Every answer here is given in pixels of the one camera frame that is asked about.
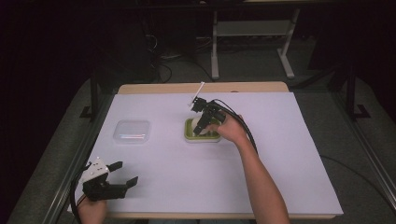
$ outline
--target hand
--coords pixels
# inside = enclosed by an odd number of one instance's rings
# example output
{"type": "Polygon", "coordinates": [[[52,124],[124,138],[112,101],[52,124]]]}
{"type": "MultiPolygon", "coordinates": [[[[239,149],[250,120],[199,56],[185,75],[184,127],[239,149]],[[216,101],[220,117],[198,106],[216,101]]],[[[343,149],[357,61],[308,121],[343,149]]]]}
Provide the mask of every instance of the hand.
{"type": "Polygon", "coordinates": [[[206,126],[209,131],[216,131],[225,139],[234,142],[236,145],[242,141],[248,140],[247,133],[238,120],[234,119],[231,115],[226,114],[226,118],[221,125],[209,124],[206,126]]]}
{"type": "Polygon", "coordinates": [[[101,224],[105,220],[107,211],[106,200],[92,202],[82,195],[78,200],[78,214],[83,224],[101,224]]]}

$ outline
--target white paper sheet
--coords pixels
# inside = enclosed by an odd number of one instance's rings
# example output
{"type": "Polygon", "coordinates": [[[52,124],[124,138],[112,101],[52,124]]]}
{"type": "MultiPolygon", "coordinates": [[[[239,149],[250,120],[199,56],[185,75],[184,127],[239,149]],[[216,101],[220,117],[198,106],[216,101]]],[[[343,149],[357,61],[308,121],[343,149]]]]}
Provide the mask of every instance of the white paper sheet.
{"type": "MultiPolygon", "coordinates": [[[[242,114],[259,155],[293,215],[341,215],[343,211],[326,174],[293,93],[201,93],[220,99],[242,114]]],[[[239,153],[225,139],[190,144],[184,122],[196,117],[191,94],[116,95],[89,161],[96,157],[123,167],[110,173],[111,184],[139,176],[125,199],[108,202],[109,212],[252,213],[239,153]],[[113,139],[122,119],[146,119],[149,140],[120,145],[113,139]]]]}

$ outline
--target metal frame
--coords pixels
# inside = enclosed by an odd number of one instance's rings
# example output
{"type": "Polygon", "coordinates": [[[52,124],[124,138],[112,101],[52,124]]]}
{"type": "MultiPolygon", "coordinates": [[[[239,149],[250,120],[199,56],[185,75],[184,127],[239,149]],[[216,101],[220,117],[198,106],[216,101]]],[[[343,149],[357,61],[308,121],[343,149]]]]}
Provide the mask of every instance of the metal frame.
{"type": "Polygon", "coordinates": [[[94,119],[91,120],[91,124],[88,127],[88,130],[82,138],[80,145],[78,146],[78,151],[74,156],[73,160],[71,161],[70,166],[64,175],[62,183],[56,190],[56,195],[53,197],[48,212],[41,223],[56,223],[59,215],[62,213],[62,209],[65,205],[67,205],[68,196],[70,193],[70,182],[73,176],[79,170],[79,168],[84,165],[86,160],[88,159],[88,156],[91,153],[90,149],[92,149],[95,138],[97,134],[99,134],[100,129],[102,128],[107,111],[110,108],[111,102],[113,101],[113,97],[114,95],[104,95],[103,99],[101,100],[99,109],[95,114],[94,119]]]}
{"type": "Polygon", "coordinates": [[[213,14],[213,36],[212,36],[212,78],[219,79],[219,61],[218,61],[218,36],[234,36],[234,35],[284,35],[286,37],[286,42],[281,49],[277,49],[279,59],[282,62],[283,68],[285,70],[287,78],[294,78],[294,73],[291,69],[287,52],[289,49],[290,41],[294,33],[294,28],[300,14],[300,9],[294,9],[292,18],[290,21],[244,21],[246,25],[256,26],[256,31],[246,31],[243,26],[238,27],[238,22],[241,21],[229,21],[227,23],[218,21],[218,12],[215,10],[213,14]],[[282,22],[288,24],[286,30],[282,27],[282,22]],[[227,25],[236,25],[234,31],[221,29],[227,25]]]}
{"type": "Polygon", "coordinates": [[[393,212],[396,211],[396,185],[393,180],[390,178],[387,170],[382,165],[381,160],[375,153],[375,150],[371,147],[369,141],[364,136],[363,131],[361,130],[359,124],[356,122],[355,119],[350,117],[350,114],[345,111],[344,109],[344,101],[339,93],[333,93],[332,97],[336,102],[337,106],[343,111],[344,118],[346,123],[349,125],[352,132],[355,134],[356,138],[360,141],[361,147],[363,148],[364,153],[366,154],[367,158],[369,159],[370,166],[375,174],[376,179],[378,180],[379,184],[381,185],[382,189],[384,190],[385,194],[387,195],[389,202],[392,206],[393,212]]]}

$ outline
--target black cable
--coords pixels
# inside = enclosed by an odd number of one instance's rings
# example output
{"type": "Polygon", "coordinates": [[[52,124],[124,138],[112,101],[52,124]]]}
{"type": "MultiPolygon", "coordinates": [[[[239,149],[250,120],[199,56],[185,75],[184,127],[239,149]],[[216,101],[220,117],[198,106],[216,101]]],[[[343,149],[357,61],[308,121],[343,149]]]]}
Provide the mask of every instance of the black cable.
{"type": "Polygon", "coordinates": [[[162,63],[170,63],[170,62],[176,61],[176,60],[178,60],[180,58],[183,58],[183,57],[185,57],[185,55],[175,54],[175,55],[167,56],[167,57],[161,56],[160,59],[161,59],[162,63]]]}
{"type": "Polygon", "coordinates": [[[169,70],[169,77],[165,81],[163,81],[163,79],[161,78],[161,73],[160,72],[158,73],[158,76],[160,78],[161,83],[166,83],[166,82],[168,82],[171,79],[171,77],[173,75],[172,69],[170,67],[166,66],[163,63],[160,63],[159,66],[165,67],[165,68],[167,68],[169,70]]]}
{"type": "Polygon", "coordinates": [[[221,102],[222,104],[224,104],[227,108],[229,108],[233,113],[235,113],[236,114],[236,112],[235,111],[233,111],[233,109],[232,108],[230,108],[226,103],[224,103],[223,101],[221,101],[221,100],[219,100],[219,99],[214,99],[213,101],[219,101],[219,102],[221,102]]]}
{"type": "Polygon", "coordinates": [[[234,54],[241,52],[243,50],[250,49],[250,44],[245,41],[242,43],[241,36],[236,36],[234,38],[224,38],[222,41],[218,41],[218,53],[220,54],[234,54]]]}
{"type": "Polygon", "coordinates": [[[202,49],[206,49],[206,48],[208,48],[208,47],[211,46],[210,43],[213,42],[213,41],[212,41],[212,37],[207,37],[206,39],[209,39],[209,41],[206,41],[204,44],[201,44],[200,46],[198,46],[198,47],[196,48],[195,52],[199,52],[199,51],[201,51],[202,49]]]}
{"type": "Polygon", "coordinates": [[[384,200],[384,202],[389,206],[393,215],[396,216],[396,211],[393,209],[393,205],[390,203],[390,201],[387,199],[387,197],[381,192],[381,190],[374,183],[372,183],[367,177],[365,177],[364,175],[361,175],[359,172],[355,171],[354,169],[350,168],[349,166],[343,164],[342,162],[340,162],[336,159],[333,159],[331,157],[324,156],[324,155],[319,155],[319,156],[321,158],[327,159],[329,161],[334,161],[334,162],[342,165],[344,168],[347,168],[353,174],[358,175],[360,178],[362,178],[366,183],[368,183],[379,194],[379,196],[381,196],[381,198],[384,200]]]}
{"type": "Polygon", "coordinates": [[[86,198],[87,198],[87,195],[84,194],[83,197],[77,203],[77,207],[79,207],[79,205],[82,203],[82,201],[84,201],[86,198]]]}
{"type": "Polygon", "coordinates": [[[78,214],[78,205],[76,205],[76,195],[75,195],[76,187],[77,187],[77,184],[78,184],[78,179],[81,176],[82,172],[86,171],[91,166],[91,164],[92,163],[90,162],[87,166],[82,167],[76,173],[76,175],[74,176],[72,182],[70,183],[70,193],[69,193],[70,206],[72,208],[72,212],[73,212],[73,215],[75,216],[75,220],[77,221],[77,223],[81,223],[81,219],[80,219],[79,214],[78,214]]]}
{"type": "Polygon", "coordinates": [[[253,145],[255,151],[257,154],[259,154],[259,152],[257,151],[257,147],[256,147],[256,142],[254,141],[253,135],[250,132],[250,129],[248,128],[248,125],[245,123],[244,120],[242,120],[238,114],[236,114],[233,110],[230,110],[222,105],[217,104],[216,102],[209,102],[206,103],[205,105],[209,105],[209,106],[214,106],[224,112],[226,112],[227,114],[229,114],[230,116],[232,116],[234,119],[236,119],[239,124],[242,125],[242,127],[244,128],[245,132],[247,133],[248,139],[250,140],[251,145],[253,145]]]}
{"type": "MultiPolygon", "coordinates": [[[[221,42],[224,38],[225,38],[224,36],[218,36],[218,41],[217,41],[218,46],[219,46],[220,42],[221,42]]],[[[212,43],[212,42],[213,42],[213,40],[212,40],[212,38],[211,38],[210,41],[209,41],[207,44],[198,47],[198,48],[195,50],[195,53],[208,53],[208,52],[212,51],[213,45],[210,45],[210,43],[212,43]]]]}
{"type": "Polygon", "coordinates": [[[171,60],[165,61],[164,63],[193,63],[193,64],[197,65],[198,67],[200,67],[200,68],[205,72],[205,74],[207,75],[207,77],[208,77],[212,82],[215,82],[215,79],[213,79],[212,76],[210,76],[210,74],[209,74],[208,72],[206,72],[206,70],[205,70],[200,64],[198,64],[197,62],[192,62],[192,61],[189,61],[189,60],[176,60],[176,59],[171,59],[171,60]]]}

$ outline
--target table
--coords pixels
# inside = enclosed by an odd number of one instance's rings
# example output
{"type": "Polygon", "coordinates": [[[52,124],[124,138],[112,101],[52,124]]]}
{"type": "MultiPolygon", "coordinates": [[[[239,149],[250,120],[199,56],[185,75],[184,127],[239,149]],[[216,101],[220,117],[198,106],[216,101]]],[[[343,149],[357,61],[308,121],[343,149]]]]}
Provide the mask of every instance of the table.
{"type": "Polygon", "coordinates": [[[294,78],[287,52],[293,36],[294,28],[300,14],[300,8],[306,6],[329,5],[344,1],[335,0],[245,0],[245,1],[179,1],[177,3],[165,3],[161,1],[130,2],[104,4],[104,7],[114,9],[142,10],[142,15],[154,10],[210,10],[213,11],[212,23],[212,52],[211,52],[211,78],[219,79],[218,63],[218,36],[243,36],[243,35],[281,35],[285,36],[282,48],[277,49],[277,54],[285,70],[287,78],[294,78]],[[221,21],[218,13],[223,10],[235,9],[257,9],[268,7],[292,7],[293,13],[281,20],[265,21],[221,21]]]}
{"type": "MultiPolygon", "coordinates": [[[[223,139],[205,144],[183,140],[184,121],[196,116],[187,103],[199,86],[143,84],[120,88],[89,161],[97,156],[107,164],[123,161],[123,167],[109,175],[112,184],[136,175],[139,181],[125,199],[108,202],[110,217],[254,218],[234,145],[223,139]],[[149,140],[141,145],[115,143],[112,135],[121,119],[149,120],[149,140]]],[[[219,97],[244,115],[290,218],[343,214],[294,95],[284,83],[208,83],[200,97],[219,97]]]]}

